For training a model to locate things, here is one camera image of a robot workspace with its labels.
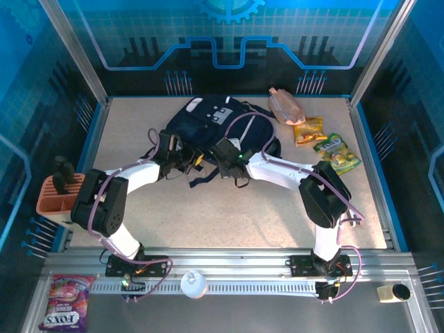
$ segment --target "gear logo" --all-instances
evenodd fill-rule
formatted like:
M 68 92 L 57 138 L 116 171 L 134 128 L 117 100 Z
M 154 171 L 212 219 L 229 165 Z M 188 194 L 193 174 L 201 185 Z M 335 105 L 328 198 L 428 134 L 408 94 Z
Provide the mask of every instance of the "gear logo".
M 257 13 L 257 7 L 264 5 L 264 0 L 196 0 L 200 13 L 205 13 L 208 19 L 216 19 L 217 23 L 233 21 L 240 23 L 241 19 L 249 19 L 250 14 Z
M 39 26 L 40 4 L 38 0 L 0 0 L 0 8 L 9 9 L 15 21 L 28 34 Z

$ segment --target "glass panel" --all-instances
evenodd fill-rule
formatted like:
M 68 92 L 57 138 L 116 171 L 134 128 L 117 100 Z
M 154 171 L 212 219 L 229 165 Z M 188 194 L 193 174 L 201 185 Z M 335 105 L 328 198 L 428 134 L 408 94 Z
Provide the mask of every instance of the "glass panel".
M 443 250 L 442 22 L 442 1 L 419 0 L 361 101 L 413 251 Z
M 55 156 L 77 165 L 96 100 L 39 2 L 0 4 L 0 326 L 18 332 L 56 230 L 40 187 Z
M 60 1 L 109 95 L 349 94 L 397 3 Z

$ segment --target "beige table surface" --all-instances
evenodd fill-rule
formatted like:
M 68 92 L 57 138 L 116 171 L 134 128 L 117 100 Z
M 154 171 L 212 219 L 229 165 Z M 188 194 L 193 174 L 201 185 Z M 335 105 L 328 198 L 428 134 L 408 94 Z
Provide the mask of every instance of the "beige table surface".
M 268 109 L 266 97 L 237 98 Z M 165 128 L 188 100 L 189 97 L 113 99 L 94 168 L 116 169 L 136 161 L 151 147 L 147 130 Z M 360 156 L 345 99 L 299 101 L 306 115 L 324 117 L 326 135 L 341 134 Z M 320 159 L 313 144 L 296 148 L 291 126 L 275 123 L 275 127 L 284 159 L 318 163 Z M 361 227 L 344 227 L 341 243 L 359 248 L 385 248 L 364 165 L 341 178 L 352 193 L 352 203 L 366 217 Z M 233 179 L 220 177 L 190 189 L 188 180 L 186 176 L 162 180 L 128 195 L 124 224 L 146 247 L 311 248 L 314 245 L 314 224 L 305 214 L 299 193 L 260 180 L 237 189 Z M 77 232 L 71 246 L 100 244 Z

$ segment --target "metal base plate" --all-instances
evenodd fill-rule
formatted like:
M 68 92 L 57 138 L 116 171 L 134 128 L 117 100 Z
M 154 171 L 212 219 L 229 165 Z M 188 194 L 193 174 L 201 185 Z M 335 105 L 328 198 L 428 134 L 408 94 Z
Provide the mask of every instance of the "metal base plate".
M 146 255 L 144 261 L 166 259 L 166 255 Z M 106 265 L 105 276 L 109 278 L 122 278 L 126 273 L 130 275 L 135 274 L 136 265 L 129 264 L 115 255 L 108 257 L 108 264 Z M 163 278 L 167 273 L 167 264 L 160 262 L 159 264 L 152 264 L 148 268 L 137 274 L 138 278 Z
M 319 271 L 313 267 L 313 261 L 310 255 L 291 255 L 285 264 L 291 269 L 291 277 L 301 278 L 301 277 L 324 277 Z M 343 270 L 338 266 L 331 272 L 328 277 L 340 278 L 344 275 L 350 277 L 353 276 L 352 264 L 350 263 L 350 258 L 347 255 L 340 255 L 338 264 L 341 265 Z

